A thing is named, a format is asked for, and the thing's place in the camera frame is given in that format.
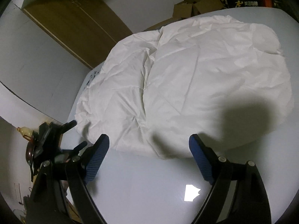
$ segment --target yellow bottle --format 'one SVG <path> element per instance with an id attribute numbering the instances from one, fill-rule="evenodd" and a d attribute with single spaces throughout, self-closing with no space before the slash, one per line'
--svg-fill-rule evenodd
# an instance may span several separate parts
<path id="1" fill-rule="evenodd" d="M 31 137 L 32 137 L 32 132 L 33 130 L 28 128 L 28 127 L 18 127 L 17 131 L 21 133 L 21 135 L 23 136 L 23 138 L 25 138 L 26 140 L 30 141 Z"/>

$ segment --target ridged blue pad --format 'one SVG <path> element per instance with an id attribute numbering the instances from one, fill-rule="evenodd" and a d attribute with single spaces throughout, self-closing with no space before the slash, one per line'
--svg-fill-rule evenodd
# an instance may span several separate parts
<path id="1" fill-rule="evenodd" d="M 212 165 L 205 156 L 194 136 L 190 136 L 189 138 L 189 149 L 197 163 L 197 166 L 199 167 L 202 176 L 204 177 L 204 180 L 208 181 L 212 185 L 215 181 L 212 175 Z"/>
<path id="2" fill-rule="evenodd" d="M 97 175 L 97 172 L 104 160 L 104 157 L 108 152 L 109 144 L 110 144 L 109 137 L 105 135 L 105 137 L 102 139 L 102 142 L 100 142 L 99 144 L 100 145 L 98 146 L 94 155 L 92 156 L 92 158 L 90 159 L 89 163 L 86 166 L 86 175 L 84 178 L 85 184 L 95 179 L 95 176 Z"/>

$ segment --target brown wooden panel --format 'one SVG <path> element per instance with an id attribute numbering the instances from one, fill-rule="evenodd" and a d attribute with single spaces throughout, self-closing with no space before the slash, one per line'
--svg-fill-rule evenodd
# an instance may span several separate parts
<path id="1" fill-rule="evenodd" d="M 103 62 L 115 45 L 111 37 L 70 0 L 37 0 L 24 11 L 91 67 Z"/>
<path id="2" fill-rule="evenodd" d="M 75 2 L 98 26 L 118 42 L 132 34 L 130 29 L 102 0 L 70 0 Z"/>

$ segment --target wrinkled fabric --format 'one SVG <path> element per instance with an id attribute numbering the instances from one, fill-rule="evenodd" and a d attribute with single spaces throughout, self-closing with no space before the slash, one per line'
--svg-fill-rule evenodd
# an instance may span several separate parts
<path id="1" fill-rule="evenodd" d="M 199 134 L 224 151 L 252 142 L 293 109 L 275 32 L 230 16 L 191 18 L 131 35 L 111 50 L 82 93 L 77 131 L 119 151 L 191 157 Z"/>

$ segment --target red object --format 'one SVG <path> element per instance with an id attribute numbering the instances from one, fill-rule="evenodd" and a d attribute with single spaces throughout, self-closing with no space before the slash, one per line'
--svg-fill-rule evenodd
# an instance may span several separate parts
<path id="1" fill-rule="evenodd" d="M 263 0 L 264 7 L 273 7 L 272 0 Z"/>

